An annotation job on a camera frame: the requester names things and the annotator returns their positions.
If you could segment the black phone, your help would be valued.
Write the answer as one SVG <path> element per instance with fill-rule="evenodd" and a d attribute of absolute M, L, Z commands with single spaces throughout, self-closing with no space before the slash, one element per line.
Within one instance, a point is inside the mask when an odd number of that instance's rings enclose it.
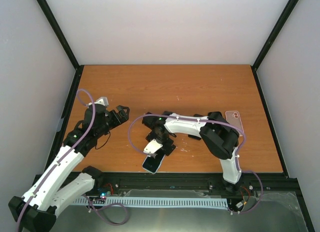
<path fill-rule="evenodd" d="M 200 141 L 202 138 L 194 135 L 188 135 L 189 138 Z"/>

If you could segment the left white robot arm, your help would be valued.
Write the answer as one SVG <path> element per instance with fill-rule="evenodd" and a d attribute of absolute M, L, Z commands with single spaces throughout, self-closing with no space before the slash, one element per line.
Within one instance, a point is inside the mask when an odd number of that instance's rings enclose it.
<path fill-rule="evenodd" d="M 103 100 L 88 105 L 83 120 L 67 135 L 58 154 L 37 180 L 23 194 L 8 203 L 18 230 L 50 231 L 59 215 L 88 191 L 103 190 L 102 172 L 86 167 L 73 181 L 63 185 L 73 169 L 97 146 L 98 140 L 128 121 L 129 107 L 107 110 Z"/>

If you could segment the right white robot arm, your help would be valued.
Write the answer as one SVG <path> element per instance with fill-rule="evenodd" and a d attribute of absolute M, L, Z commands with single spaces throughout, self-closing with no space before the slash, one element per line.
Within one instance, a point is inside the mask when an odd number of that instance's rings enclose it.
<path fill-rule="evenodd" d="M 239 182 L 242 174 L 237 155 L 240 134 L 220 112 L 210 112 L 207 116 L 182 116 L 169 111 L 155 115 L 148 112 L 142 124 L 150 129 L 146 137 L 148 144 L 143 149 L 146 158 L 142 167 L 147 172 L 155 174 L 158 171 L 163 159 L 176 149 L 171 137 L 179 133 L 202 140 L 209 152 L 220 160 L 223 179 L 230 184 Z"/>

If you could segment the pink phone case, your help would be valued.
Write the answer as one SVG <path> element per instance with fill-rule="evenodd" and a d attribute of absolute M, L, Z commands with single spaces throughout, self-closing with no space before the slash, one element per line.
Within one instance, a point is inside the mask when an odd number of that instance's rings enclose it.
<path fill-rule="evenodd" d="M 233 126 L 233 131 L 237 132 L 240 137 L 243 137 L 242 133 L 239 133 L 239 130 L 244 132 L 243 123 L 241 120 L 240 113 L 238 111 L 225 111 L 226 121 Z"/>

